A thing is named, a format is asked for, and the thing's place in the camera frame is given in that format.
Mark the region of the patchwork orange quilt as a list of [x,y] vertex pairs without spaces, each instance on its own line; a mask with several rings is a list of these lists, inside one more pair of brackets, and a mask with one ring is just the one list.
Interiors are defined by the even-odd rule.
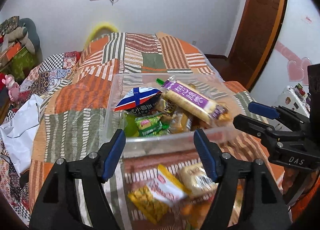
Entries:
[[197,47],[162,32],[115,32],[91,41],[71,73],[42,97],[31,155],[30,208],[57,158],[78,160],[102,145],[112,80],[124,73],[219,75]]

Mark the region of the square bread pack with barcode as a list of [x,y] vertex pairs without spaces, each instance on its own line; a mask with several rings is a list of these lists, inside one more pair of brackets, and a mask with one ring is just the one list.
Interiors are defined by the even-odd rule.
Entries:
[[184,186],[190,190],[188,195],[191,199],[213,194],[217,190],[218,184],[207,176],[202,163],[183,167],[179,176]]

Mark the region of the green patterned box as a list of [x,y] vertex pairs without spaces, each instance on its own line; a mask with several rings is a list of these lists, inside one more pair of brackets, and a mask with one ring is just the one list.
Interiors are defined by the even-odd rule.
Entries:
[[38,59],[26,47],[18,51],[13,58],[3,67],[2,73],[13,75],[17,83],[23,82],[30,71],[38,65]]

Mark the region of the white appliance with stickers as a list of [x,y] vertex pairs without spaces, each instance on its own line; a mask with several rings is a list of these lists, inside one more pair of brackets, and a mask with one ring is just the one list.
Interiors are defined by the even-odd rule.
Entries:
[[308,94],[300,83],[295,86],[288,85],[278,96],[273,106],[284,106],[306,117],[310,117],[310,105],[306,101],[307,98]]

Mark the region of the grey stuffed toy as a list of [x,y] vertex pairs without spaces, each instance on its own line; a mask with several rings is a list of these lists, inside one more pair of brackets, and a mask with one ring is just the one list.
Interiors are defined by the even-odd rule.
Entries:
[[29,34],[26,27],[17,27],[9,34],[5,34],[4,40],[7,40],[8,42],[13,42],[17,40],[20,42],[22,46],[25,46],[31,54],[35,55],[36,53],[35,46],[29,38]]

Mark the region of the green snack pack in bin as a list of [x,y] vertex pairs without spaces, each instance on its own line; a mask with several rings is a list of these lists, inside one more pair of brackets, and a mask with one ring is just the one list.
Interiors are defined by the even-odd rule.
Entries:
[[155,113],[148,116],[135,118],[139,137],[163,136],[169,134],[168,123],[161,121],[163,114]]

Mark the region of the brown wooden door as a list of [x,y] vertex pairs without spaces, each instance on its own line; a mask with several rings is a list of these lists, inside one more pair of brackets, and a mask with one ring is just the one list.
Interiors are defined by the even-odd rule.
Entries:
[[280,29],[285,0],[246,0],[228,61],[231,80],[252,90],[259,79]]

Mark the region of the clear bag orange snacks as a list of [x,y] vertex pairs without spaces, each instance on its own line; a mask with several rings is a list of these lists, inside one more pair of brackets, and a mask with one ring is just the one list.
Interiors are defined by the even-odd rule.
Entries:
[[[180,205],[180,214],[187,220],[193,229],[199,229],[210,209],[211,204],[214,201],[214,195],[209,199],[196,199],[188,200]],[[242,206],[243,194],[236,194],[236,198],[233,205],[233,211],[229,220],[228,226],[231,227],[238,223],[239,214]]]

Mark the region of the checkered patchwork blanket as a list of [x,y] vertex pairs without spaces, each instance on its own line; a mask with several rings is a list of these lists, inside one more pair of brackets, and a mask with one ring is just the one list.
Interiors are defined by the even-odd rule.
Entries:
[[[54,54],[33,68],[20,86],[22,99],[17,106],[21,107],[33,94],[46,97],[56,89],[71,73],[80,55],[78,51]],[[24,225],[29,225],[29,184],[26,183],[23,187],[20,185],[20,176],[3,142],[1,142],[1,197],[13,210],[14,215]]]

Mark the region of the clear plastic storage bin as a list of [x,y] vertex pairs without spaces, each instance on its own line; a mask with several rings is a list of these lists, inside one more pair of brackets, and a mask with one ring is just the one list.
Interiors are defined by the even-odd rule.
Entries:
[[230,118],[243,114],[236,102],[234,93],[229,90],[216,75],[187,74],[187,73],[137,73],[118,74],[112,80],[110,97],[106,108],[105,122],[102,130],[103,142],[108,142],[117,129],[125,131],[126,144],[122,157],[139,157],[164,153],[174,153],[194,149],[194,130],[201,128],[210,141],[224,143],[234,140],[240,131],[235,129],[233,121],[207,125],[199,118],[186,114],[174,103],[160,99],[151,113],[162,113],[160,122],[162,130],[153,132],[149,136],[140,136],[136,127],[136,114],[129,114],[125,110],[116,111],[120,100],[133,88],[151,87],[163,90],[163,82],[178,80],[195,89],[206,97],[221,103]]

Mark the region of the yellow Kako snack bag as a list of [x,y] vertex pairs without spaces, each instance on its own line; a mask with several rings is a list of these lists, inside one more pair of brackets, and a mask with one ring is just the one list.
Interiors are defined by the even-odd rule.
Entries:
[[160,164],[154,179],[127,196],[149,221],[156,224],[190,193],[191,190]]

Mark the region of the white plastic bag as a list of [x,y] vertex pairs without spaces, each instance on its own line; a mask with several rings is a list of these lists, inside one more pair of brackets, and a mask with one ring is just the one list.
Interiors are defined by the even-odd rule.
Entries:
[[1,139],[18,175],[30,168],[35,135],[40,125],[43,99],[32,95],[10,122],[1,125]]

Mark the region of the pink plush toy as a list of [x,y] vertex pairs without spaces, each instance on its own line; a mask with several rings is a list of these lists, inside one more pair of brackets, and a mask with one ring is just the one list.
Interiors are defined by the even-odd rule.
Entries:
[[20,95],[20,86],[15,81],[14,76],[5,75],[5,78],[2,79],[2,82],[5,84],[5,87],[8,90],[9,98],[12,102],[16,102],[19,99]]

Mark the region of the blue red white snack bag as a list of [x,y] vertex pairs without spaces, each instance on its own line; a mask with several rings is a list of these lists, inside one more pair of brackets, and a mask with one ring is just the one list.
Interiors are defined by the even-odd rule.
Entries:
[[127,111],[134,115],[148,114],[158,103],[161,90],[152,87],[132,88],[114,107],[114,111]]

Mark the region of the purple coconut roll pack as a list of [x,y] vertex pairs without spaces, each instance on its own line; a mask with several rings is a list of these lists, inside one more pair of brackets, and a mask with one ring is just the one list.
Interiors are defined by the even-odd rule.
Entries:
[[225,103],[208,98],[191,86],[174,78],[162,85],[163,97],[196,116],[211,127],[221,126],[232,120]]

